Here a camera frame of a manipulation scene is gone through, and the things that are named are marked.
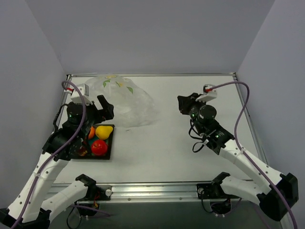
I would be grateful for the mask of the yellow fake pear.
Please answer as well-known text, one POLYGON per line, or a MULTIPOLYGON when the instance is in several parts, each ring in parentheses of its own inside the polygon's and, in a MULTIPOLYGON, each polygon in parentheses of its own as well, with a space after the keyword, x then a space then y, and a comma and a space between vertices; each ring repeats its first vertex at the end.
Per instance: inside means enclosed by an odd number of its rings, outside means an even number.
POLYGON ((100 139, 100 140, 106 140, 109 138, 110 134, 113 132, 113 127, 112 126, 98 126, 95 129, 95 135, 100 139))

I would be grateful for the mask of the orange fake persimmon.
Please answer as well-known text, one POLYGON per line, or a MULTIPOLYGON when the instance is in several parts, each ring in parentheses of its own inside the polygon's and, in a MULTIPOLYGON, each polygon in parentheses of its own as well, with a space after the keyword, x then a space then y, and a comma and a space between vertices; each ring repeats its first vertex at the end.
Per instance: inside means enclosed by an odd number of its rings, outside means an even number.
POLYGON ((93 139, 94 137, 95 137, 95 128, 92 126, 88 133, 87 139, 90 140, 90 139, 93 139))

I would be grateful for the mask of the translucent white plastic bag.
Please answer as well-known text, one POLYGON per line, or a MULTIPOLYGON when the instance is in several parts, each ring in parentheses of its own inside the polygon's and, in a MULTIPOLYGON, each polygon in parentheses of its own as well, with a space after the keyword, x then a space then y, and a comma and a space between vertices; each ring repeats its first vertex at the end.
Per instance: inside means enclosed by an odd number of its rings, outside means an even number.
POLYGON ((153 124, 158 115, 153 98, 131 79, 119 75, 101 75, 85 82, 90 98, 103 95, 114 106, 113 122, 118 127, 153 124))

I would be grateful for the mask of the red fake apple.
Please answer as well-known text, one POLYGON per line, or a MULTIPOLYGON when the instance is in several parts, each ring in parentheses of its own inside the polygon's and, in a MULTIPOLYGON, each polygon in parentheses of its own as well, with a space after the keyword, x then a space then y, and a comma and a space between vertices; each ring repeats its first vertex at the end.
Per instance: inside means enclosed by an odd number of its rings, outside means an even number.
POLYGON ((108 145, 103 140, 96 140, 91 145, 91 151, 96 156, 104 156, 108 151, 108 145))

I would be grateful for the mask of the dark brown fake fruit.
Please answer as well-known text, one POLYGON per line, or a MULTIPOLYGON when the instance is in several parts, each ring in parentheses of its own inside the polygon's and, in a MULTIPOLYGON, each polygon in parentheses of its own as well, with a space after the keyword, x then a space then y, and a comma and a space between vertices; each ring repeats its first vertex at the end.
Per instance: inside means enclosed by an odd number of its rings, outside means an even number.
POLYGON ((77 155, 78 156, 86 156, 88 154, 87 148, 82 146, 78 151, 77 155))

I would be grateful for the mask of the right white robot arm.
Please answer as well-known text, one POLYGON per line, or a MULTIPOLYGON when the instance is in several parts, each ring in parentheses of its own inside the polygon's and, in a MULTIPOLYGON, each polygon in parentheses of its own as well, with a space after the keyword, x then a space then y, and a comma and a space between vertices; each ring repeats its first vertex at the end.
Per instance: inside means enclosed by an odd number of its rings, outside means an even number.
POLYGON ((251 179, 244 181, 222 172, 212 181, 213 194, 248 200, 258 205, 270 219, 280 221, 299 199, 297 178, 271 168, 237 144, 234 135, 216 121, 217 110, 207 104, 212 97, 193 93, 180 95, 177 99, 180 113, 190 117, 190 130, 196 133, 194 139, 230 161, 251 179))

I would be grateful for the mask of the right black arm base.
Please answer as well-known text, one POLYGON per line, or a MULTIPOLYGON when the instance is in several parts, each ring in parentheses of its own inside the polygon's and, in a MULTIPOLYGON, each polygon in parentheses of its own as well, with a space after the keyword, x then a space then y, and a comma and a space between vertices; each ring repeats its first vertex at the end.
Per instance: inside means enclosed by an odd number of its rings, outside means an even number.
POLYGON ((216 217, 224 218, 241 202, 241 198, 225 194, 216 184, 199 183, 196 184, 196 189, 203 210, 208 214, 215 214, 216 217))

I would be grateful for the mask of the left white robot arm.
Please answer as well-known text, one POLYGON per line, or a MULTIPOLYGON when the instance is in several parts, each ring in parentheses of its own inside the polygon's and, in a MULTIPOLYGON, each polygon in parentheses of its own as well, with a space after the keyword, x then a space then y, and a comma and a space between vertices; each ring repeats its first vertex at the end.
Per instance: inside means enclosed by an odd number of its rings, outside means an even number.
POLYGON ((92 200, 101 193, 95 180, 81 174, 63 191, 46 199, 59 173, 87 140, 90 128, 113 119, 113 105, 102 95, 97 99, 102 105, 100 110, 94 102, 85 104, 83 99, 67 104, 67 121, 46 141, 32 175, 16 199, 0 210, 1 224, 11 229, 47 229, 67 207, 81 199, 92 200))

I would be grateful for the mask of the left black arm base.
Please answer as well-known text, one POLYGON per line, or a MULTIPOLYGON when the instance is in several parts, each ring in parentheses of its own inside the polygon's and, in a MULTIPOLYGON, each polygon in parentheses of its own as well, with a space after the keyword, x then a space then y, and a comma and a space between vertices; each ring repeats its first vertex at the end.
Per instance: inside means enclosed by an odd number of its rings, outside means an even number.
POLYGON ((81 217, 110 217, 110 213, 106 213, 100 209, 100 201, 111 200, 111 195, 111 186, 96 186, 95 188, 88 188, 85 197, 78 199, 74 204, 77 206, 76 209, 81 217))

